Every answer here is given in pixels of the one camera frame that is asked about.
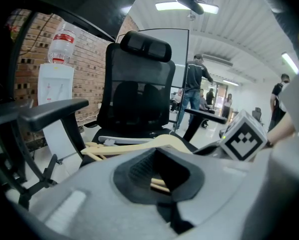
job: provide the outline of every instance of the red label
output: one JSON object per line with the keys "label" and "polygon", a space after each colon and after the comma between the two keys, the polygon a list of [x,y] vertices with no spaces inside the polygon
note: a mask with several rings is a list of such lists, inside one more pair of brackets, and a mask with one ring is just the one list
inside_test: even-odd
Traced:
{"label": "red label", "polygon": [[74,38],[68,34],[56,34],[53,40],[65,40],[70,43],[74,43]]}

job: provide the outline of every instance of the fluorescent light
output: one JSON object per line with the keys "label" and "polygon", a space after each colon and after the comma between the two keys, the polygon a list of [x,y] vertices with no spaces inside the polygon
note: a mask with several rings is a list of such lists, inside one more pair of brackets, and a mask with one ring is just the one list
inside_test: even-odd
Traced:
{"label": "fluorescent light", "polygon": [[[207,3],[198,3],[204,10],[205,13],[210,14],[218,14],[219,7],[217,5],[207,4]],[[164,10],[190,10],[190,8],[186,7],[185,5],[182,5],[179,2],[159,2],[155,4],[156,9],[158,11],[164,11]]]}
{"label": "fluorescent light", "polygon": [[298,74],[299,73],[299,69],[298,67],[295,65],[294,61],[291,59],[291,57],[284,52],[282,55],[283,59],[288,63],[288,65],[291,67],[291,69]]}
{"label": "fluorescent light", "polygon": [[132,6],[127,6],[127,7],[124,7],[122,9],[120,9],[124,14],[128,14],[130,9],[132,8]]}
{"label": "fluorescent light", "polygon": [[230,81],[227,81],[227,80],[223,80],[223,82],[227,83],[227,84],[230,84],[230,85],[233,85],[233,86],[239,86],[239,84],[234,83],[234,82],[230,82]]}

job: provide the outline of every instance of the white cube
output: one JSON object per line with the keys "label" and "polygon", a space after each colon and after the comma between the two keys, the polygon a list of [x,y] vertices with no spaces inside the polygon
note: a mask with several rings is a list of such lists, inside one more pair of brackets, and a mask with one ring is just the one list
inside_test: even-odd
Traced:
{"label": "white cube", "polygon": [[267,141],[262,125],[242,110],[228,125],[220,140],[220,147],[233,160],[248,161],[266,145]]}

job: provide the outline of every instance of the white ceiling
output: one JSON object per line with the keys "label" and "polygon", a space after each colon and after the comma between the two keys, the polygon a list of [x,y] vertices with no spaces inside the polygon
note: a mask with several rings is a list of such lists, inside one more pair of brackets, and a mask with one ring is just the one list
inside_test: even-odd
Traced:
{"label": "white ceiling", "polygon": [[281,57],[287,52],[298,65],[293,46],[263,0],[205,0],[219,6],[218,14],[196,14],[194,21],[187,17],[189,10],[155,7],[170,1],[175,0],[136,0],[129,15],[141,30],[190,29],[189,60],[202,53],[233,63],[231,68],[205,61],[214,76],[244,84],[279,80],[282,73],[295,75]]}

